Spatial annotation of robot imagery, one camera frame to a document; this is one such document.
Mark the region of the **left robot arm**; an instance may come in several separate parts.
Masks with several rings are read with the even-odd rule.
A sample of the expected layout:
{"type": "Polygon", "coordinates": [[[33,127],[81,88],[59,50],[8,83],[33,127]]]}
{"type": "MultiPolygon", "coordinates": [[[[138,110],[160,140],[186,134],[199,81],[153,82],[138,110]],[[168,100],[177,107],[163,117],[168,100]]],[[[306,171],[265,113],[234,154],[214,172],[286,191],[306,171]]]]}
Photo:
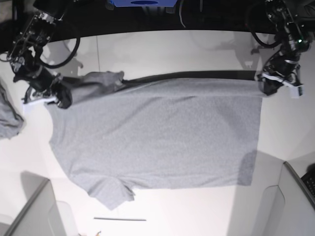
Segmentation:
{"type": "Polygon", "coordinates": [[[279,49],[263,65],[257,75],[261,83],[259,88],[265,95],[275,94],[282,86],[290,89],[292,98],[303,95],[303,84],[300,81],[300,57],[312,45],[312,37],[305,28],[298,13],[298,3],[295,0],[262,0],[249,6],[245,13],[245,25],[256,42],[263,48],[279,49]],[[267,18],[275,25],[275,42],[264,43],[259,39],[251,26],[252,10],[259,5],[265,6],[267,18]]]}

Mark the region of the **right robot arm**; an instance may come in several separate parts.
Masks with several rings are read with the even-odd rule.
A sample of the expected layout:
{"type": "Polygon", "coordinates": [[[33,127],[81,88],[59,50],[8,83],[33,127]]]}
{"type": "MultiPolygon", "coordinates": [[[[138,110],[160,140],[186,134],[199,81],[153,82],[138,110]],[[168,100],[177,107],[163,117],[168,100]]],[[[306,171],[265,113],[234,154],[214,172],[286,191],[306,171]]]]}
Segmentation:
{"type": "Polygon", "coordinates": [[[19,29],[14,28],[13,42],[7,52],[6,60],[14,73],[13,82],[24,81],[29,87],[23,98],[24,104],[37,99],[48,99],[61,109],[72,105],[70,88],[61,75],[53,75],[51,69],[67,65],[76,55],[81,37],[78,30],[63,20],[73,0],[36,0],[31,18],[19,29]],[[59,27],[66,26],[73,31],[76,43],[69,56],[58,64],[48,64],[41,59],[43,48],[51,41],[59,27]]]}

